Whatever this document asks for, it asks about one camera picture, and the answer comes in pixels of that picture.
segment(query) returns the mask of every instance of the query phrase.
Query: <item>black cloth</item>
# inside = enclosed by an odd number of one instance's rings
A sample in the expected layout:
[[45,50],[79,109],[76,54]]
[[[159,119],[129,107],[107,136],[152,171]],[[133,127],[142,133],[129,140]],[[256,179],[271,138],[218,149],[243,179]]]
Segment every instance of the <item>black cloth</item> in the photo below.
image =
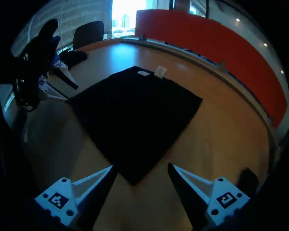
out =
[[[150,75],[138,74],[141,70]],[[134,66],[70,103],[98,149],[136,185],[176,141],[201,101],[175,82]]]
[[88,58],[88,54],[81,50],[65,50],[59,54],[60,60],[64,62],[65,65],[68,66],[70,70],[73,66],[78,63],[85,61]]

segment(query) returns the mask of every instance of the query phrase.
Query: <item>table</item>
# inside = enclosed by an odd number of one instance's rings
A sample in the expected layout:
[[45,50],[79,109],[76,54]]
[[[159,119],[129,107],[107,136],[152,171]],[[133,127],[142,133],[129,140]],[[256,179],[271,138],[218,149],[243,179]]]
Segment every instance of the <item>table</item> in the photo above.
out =
[[[115,41],[92,44],[91,49],[87,50],[88,59],[70,70],[79,85],[77,90],[60,80],[50,79],[50,83],[71,97],[128,67],[155,70],[160,65],[167,68],[166,78],[203,99],[179,139],[137,186],[117,176],[94,230],[190,231],[167,174],[168,162],[209,180],[224,176],[232,183],[249,167],[261,183],[264,181],[269,153],[267,128],[229,85],[186,60],[155,49]],[[74,181],[110,165],[68,104],[42,102],[30,117],[28,143],[34,156],[29,158],[42,190],[58,178]]]

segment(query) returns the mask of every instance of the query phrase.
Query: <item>black chair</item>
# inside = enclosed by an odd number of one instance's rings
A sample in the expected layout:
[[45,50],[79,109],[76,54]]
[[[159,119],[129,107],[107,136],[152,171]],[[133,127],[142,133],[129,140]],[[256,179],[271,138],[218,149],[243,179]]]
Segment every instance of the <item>black chair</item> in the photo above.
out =
[[73,49],[86,46],[88,44],[102,41],[104,36],[104,24],[102,21],[89,22],[78,27],[74,33]]

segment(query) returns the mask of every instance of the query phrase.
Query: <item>white card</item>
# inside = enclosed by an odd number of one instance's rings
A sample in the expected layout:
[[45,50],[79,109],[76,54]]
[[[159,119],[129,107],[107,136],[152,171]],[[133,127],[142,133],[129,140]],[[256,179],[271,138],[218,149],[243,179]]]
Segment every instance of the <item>white card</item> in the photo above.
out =
[[154,72],[154,75],[159,77],[159,78],[163,78],[165,73],[166,73],[167,69],[161,66],[158,66],[156,71]]

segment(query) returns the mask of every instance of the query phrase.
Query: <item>red panel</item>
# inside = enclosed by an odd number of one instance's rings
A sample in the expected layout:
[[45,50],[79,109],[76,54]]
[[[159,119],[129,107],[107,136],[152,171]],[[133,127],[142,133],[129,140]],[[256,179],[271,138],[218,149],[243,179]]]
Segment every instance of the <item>red panel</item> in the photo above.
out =
[[262,55],[244,38],[222,24],[185,12],[137,11],[136,36],[190,49],[226,68],[251,90],[274,117],[277,128],[287,103],[281,85]]

